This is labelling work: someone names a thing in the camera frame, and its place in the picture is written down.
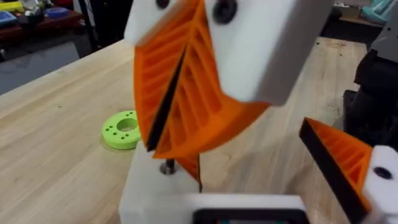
wooden table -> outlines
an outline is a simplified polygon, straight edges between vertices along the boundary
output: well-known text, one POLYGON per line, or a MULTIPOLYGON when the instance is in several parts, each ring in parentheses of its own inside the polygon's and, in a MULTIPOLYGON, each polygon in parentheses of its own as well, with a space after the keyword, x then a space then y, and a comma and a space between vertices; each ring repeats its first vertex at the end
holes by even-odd
MULTIPOLYGON (((365 52, 319 39, 289 102, 203 155, 205 191, 299 194, 312 223, 347 222, 298 133, 304 116, 341 119, 365 52)), ((104 146, 100 129, 134 108, 131 60, 118 42, 0 96, 0 223, 119 223, 134 152, 104 146)))

white plastic block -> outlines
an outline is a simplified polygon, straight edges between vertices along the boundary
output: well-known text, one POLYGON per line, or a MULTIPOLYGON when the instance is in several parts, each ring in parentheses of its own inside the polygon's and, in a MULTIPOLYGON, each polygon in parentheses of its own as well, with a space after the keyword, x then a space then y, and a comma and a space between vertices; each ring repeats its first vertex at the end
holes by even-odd
POLYGON ((237 0, 226 25, 213 19, 216 2, 205 0, 222 91, 239 101, 283 105, 333 0, 237 0))
POLYGON ((155 224, 145 221, 146 206, 161 196, 199 192, 198 182, 177 163, 175 174, 162 174, 159 169, 164 160, 153 159, 153 154, 147 152, 142 141, 137 143, 119 204, 122 224, 155 224))
POLYGON ((187 224, 201 208, 290 208, 305 212, 297 195, 199 194, 199 186, 176 164, 163 175, 163 160, 152 158, 140 141, 119 205, 121 224, 187 224))
POLYGON ((159 9, 156 0, 135 0, 131 6, 124 38, 132 45, 144 44, 187 2, 170 0, 165 9, 159 9))
POLYGON ((375 146, 372 151, 363 193, 372 205, 372 216, 397 220, 398 215, 398 153, 388 146, 375 146), (391 179, 377 175, 375 168, 383 168, 391 179))

metal pin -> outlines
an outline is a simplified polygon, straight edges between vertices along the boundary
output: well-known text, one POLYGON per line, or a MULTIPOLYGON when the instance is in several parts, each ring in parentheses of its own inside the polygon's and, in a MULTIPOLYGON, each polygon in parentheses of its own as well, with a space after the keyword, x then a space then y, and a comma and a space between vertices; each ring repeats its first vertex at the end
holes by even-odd
POLYGON ((166 162, 164 162, 160 166, 160 171, 164 175, 172 175, 175 173, 175 161, 174 159, 166 159, 166 162))

screw head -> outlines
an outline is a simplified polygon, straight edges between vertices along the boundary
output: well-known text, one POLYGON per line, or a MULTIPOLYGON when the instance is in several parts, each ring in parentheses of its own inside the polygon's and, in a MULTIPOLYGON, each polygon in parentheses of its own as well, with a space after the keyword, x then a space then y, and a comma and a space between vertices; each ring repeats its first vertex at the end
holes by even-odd
POLYGON ((172 175, 175 173, 174 167, 169 167, 166 163, 160 165, 160 172, 164 175, 172 175))
POLYGON ((236 0, 217 0, 213 8, 213 19, 217 24, 229 24, 238 11, 236 0))
POLYGON ((156 0, 156 5, 159 9, 165 9, 169 4, 170 0, 156 0))
POLYGON ((386 179, 386 180, 391 180, 392 179, 392 174, 389 170, 387 170, 384 167, 375 167, 373 169, 373 172, 378 175, 379 177, 386 179))

green 3d printed disc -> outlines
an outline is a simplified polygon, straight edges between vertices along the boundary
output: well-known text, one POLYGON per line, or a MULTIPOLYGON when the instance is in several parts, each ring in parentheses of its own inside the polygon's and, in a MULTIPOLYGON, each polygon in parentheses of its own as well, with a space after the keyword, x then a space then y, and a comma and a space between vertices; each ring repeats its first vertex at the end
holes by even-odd
POLYGON ((141 135, 137 113, 124 111, 110 117, 102 126, 102 137, 115 149, 134 149, 141 135))

